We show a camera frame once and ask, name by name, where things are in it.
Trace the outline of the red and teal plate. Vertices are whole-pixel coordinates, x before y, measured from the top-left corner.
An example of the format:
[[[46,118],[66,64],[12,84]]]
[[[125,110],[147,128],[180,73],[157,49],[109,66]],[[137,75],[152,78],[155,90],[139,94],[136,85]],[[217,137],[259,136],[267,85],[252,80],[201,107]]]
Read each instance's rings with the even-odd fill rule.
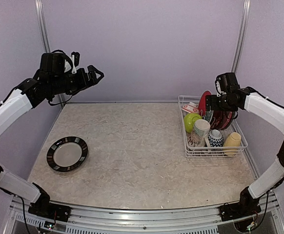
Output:
[[[208,121],[209,123],[212,122],[212,117],[213,117],[213,111],[207,111],[206,110],[206,96],[208,95],[212,95],[211,92],[209,90],[205,91],[201,98],[200,98],[200,102],[198,105],[198,109],[199,109],[199,115],[206,121]]]

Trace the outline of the black striped rim plate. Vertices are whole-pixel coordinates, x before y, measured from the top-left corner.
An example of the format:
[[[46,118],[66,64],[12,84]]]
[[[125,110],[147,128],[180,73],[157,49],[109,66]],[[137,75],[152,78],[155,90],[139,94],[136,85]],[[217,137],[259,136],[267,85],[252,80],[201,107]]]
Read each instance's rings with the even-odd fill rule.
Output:
[[[66,173],[80,167],[87,159],[88,153],[88,146],[82,138],[66,136],[50,146],[46,161],[54,171]]]

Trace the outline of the pink polka dot plate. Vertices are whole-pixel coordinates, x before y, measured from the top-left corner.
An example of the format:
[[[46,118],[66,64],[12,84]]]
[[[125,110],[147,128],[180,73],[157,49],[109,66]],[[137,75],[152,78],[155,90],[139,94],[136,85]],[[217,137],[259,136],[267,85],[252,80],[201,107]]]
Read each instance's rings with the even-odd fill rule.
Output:
[[[211,121],[211,129],[224,130],[232,122],[235,112],[214,111]]]

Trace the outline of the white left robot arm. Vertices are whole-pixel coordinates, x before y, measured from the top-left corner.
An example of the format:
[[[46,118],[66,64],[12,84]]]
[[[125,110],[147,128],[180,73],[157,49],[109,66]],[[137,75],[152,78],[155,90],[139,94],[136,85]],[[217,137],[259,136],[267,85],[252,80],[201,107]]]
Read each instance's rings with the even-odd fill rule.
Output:
[[[12,88],[0,102],[0,136],[21,116],[56,95],[75,96],[80,91],[97,85],[104,73],[93,65],[79,68],[80,54],[67,55],[62,50],[44,53],[39,69],[32,78],[27,78]],[[29,183],[0,165],[0,189],[30,202],[31,207],[48,217],[54,212],[50,196],[40,186]]]

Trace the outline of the light blue flower plate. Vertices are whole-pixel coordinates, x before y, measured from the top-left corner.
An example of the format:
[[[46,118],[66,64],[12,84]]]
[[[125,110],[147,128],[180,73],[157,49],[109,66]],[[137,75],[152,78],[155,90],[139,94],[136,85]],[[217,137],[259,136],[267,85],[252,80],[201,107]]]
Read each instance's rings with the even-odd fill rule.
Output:
[[[231,125],[233,120],[235,120],[237,117],[238,117],[238,111],[232,112],[232,116],[231,116],[231,120],[230,120],[229,125]]]

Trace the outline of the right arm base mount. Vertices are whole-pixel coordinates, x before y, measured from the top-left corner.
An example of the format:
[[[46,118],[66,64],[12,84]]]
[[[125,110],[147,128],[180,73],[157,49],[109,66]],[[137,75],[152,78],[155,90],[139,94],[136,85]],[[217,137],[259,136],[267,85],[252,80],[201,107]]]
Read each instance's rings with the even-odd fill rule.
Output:
[[[225,203],[221,205],[218,209],[222,221],[238,219],[253,214],[255,215],[256,213],[260,213],[262,211],[259,205],[245,207],[242,206],[239,202]]]

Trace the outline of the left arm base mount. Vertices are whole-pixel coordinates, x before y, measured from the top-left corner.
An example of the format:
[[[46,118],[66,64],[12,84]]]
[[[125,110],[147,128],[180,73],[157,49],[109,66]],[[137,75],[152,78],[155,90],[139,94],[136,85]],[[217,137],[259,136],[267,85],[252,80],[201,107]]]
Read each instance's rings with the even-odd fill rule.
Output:
[[[46,206],[30,204],[28,212],[54,221],[68,222],[71,214],[71,207],[55,203],[48,203]]]

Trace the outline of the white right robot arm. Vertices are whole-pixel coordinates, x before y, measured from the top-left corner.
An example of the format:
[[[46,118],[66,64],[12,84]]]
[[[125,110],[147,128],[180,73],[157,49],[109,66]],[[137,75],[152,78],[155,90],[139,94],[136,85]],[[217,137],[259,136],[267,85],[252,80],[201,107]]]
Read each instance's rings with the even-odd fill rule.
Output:
[[[240,193],[240,200],[235,206],[239,216],[251,212],[259,199],[277,188],[284,181],[284,107],[273,102],[256,89],[240,87],[235,73],[229,72],[216,77],[217,94],[207,95],[206,109],[213,111],[238,112],[246,111],[257,118],[255,126],[263,130],[253,142],[260,152],[274,152],[276,158],[252,184]]]

